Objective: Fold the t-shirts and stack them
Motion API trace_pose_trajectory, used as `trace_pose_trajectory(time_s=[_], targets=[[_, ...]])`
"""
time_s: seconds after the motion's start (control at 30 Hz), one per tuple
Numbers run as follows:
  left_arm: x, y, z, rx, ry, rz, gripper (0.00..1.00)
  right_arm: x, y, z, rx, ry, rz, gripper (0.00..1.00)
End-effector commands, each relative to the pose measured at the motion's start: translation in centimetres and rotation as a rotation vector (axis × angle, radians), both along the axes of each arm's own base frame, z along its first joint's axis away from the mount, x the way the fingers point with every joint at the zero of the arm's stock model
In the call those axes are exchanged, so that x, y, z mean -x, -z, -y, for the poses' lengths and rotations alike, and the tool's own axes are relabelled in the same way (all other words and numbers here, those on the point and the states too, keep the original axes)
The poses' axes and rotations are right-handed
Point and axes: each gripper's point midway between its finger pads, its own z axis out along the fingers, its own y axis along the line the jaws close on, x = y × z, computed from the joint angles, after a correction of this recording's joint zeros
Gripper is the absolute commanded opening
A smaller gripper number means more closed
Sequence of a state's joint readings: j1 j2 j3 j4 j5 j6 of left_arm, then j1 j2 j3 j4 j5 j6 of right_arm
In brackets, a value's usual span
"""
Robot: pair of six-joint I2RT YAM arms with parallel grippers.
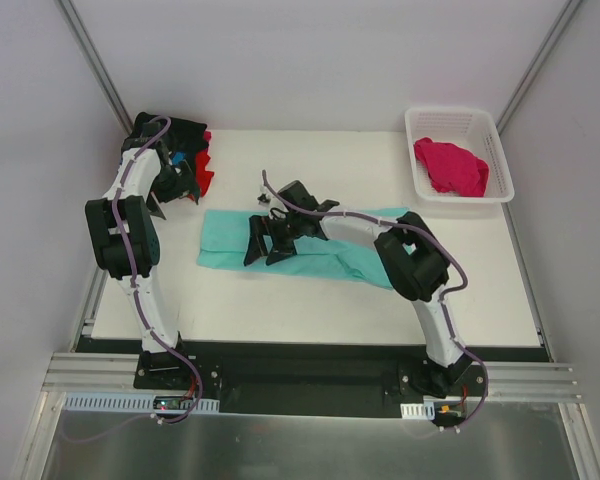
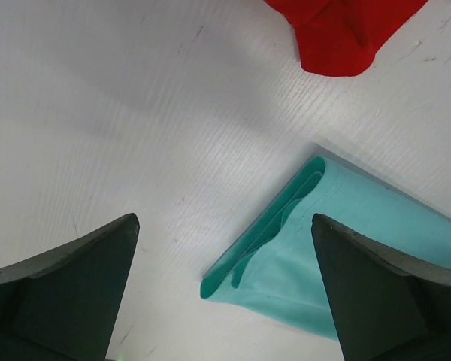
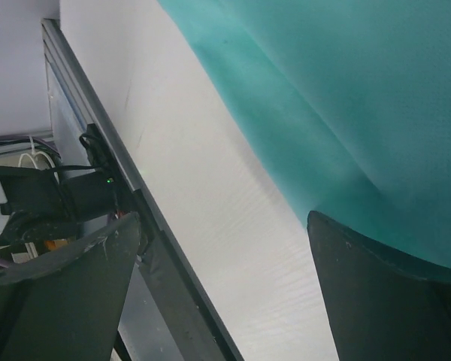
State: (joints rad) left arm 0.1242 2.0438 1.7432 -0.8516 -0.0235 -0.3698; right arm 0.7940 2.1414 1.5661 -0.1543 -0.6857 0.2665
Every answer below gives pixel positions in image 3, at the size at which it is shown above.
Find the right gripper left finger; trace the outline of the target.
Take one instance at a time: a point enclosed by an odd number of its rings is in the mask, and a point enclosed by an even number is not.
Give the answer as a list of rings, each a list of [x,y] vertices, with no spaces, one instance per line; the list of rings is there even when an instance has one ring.
[[[0,270],[0,360],[108,360],[134,268],[136,213]]]

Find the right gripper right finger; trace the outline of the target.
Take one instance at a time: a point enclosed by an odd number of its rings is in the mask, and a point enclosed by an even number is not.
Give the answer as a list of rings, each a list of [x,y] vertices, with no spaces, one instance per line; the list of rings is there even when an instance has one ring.
[[[307,233],[341,360],[451,360],[451,268],[312,211]]]

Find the teal t shirt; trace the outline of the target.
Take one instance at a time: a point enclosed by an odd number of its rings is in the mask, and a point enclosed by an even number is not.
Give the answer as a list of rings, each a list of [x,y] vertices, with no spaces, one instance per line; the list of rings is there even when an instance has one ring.
[[[451,1],[163,1],[298,217],[451,268]]]

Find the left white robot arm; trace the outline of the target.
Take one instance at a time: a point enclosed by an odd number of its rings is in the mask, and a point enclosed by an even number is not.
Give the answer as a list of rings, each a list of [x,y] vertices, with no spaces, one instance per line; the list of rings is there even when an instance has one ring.
[[[116,210],[114,180],[97,167],[49,169],[0,166],[8,221],[0,247],[74,237],[80,225]]]

